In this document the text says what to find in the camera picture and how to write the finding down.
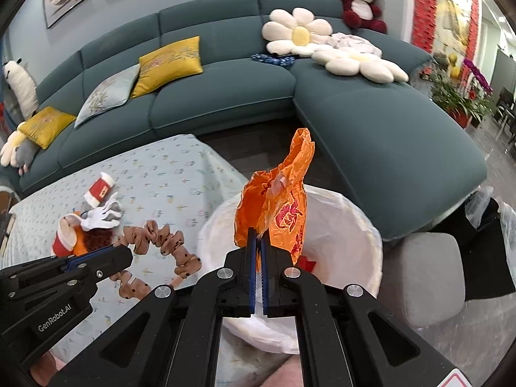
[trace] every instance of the gray stool cushion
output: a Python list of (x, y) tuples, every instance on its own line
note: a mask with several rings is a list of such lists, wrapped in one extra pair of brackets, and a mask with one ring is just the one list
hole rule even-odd
[(455, 316), (464, 297), (459, 246), (451, 235), (411, 234), (386, 253), (378, 300), (412, 327)]

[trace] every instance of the metal screw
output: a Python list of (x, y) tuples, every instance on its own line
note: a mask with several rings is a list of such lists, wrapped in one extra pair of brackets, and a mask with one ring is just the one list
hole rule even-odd
[(346, 292), (350, 297), (362, 297), (364, 289), (359, 285), (350, 285), (346, 288)]
[(172, 294), (172, 290), (166, 285), (158, 286), (154, 290), (154, 295), (158, 298), (167, 298), (170, 294)]
[(233, 269), (222, 268), (217, 271), (217, 276), (221, 279), (229, 279), (233, 276)]
[(299, 278), (301, 271), (298, 268), (286, 268), (284, 274), (287, 278)]

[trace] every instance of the orange wrapper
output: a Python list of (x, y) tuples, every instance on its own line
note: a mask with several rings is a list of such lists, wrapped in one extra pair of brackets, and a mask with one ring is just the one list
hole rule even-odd
[(290, 152), (270, 172), (255, 172), (244, 186), (235, 216), (235, 244), (246, 247), (247, 232), (259, 237), (269, 229), (270, 243), (288, 250), (296, 263), (303, 250), (306, 192), (303, 179), (314, 156), (315, 143), (306, 128), (296, 131)]

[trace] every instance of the green sectional sofa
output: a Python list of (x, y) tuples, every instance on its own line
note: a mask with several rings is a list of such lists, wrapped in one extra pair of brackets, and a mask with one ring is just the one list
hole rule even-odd
[[(202, 74), (182, 78), (66, 128), (16, 179), (29, 195), (86, 166), (175, 134), (204, 134), (297, 115), (334, 161), (355, 202), (385, 240), (429, 223), (487, 175), (481, 151), (460, 127), (408, 84), (338, 77), (311, 59), (290, 69), (249, 57), (265, 51), (261, 28), (275, 8), (305, 7), (335, 32), (351, 33), (339, 0), (195, 0), (125, 24), (90, 42), (37, 89), (41, 108), (77, 115), (104, 79), (168, 43), (200, 36)], [(354, 30), (409, 75), (430, 60), (387, 35)]]

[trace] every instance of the sofa armrest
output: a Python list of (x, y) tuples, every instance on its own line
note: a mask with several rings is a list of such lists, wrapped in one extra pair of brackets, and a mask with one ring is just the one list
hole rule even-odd
[(356, 29), (355, 35), (370, 41), (382, 50), (382, 58), (398, 64), (409, 76), (432, 60), (432, 55), (407, 42), (369, 29)]
[(22, 196), (18, 169), (15, 169), (11, 165), (7, 167), (0, 166), (0, 186), (7, 186), (13, 189), (19, 196)]

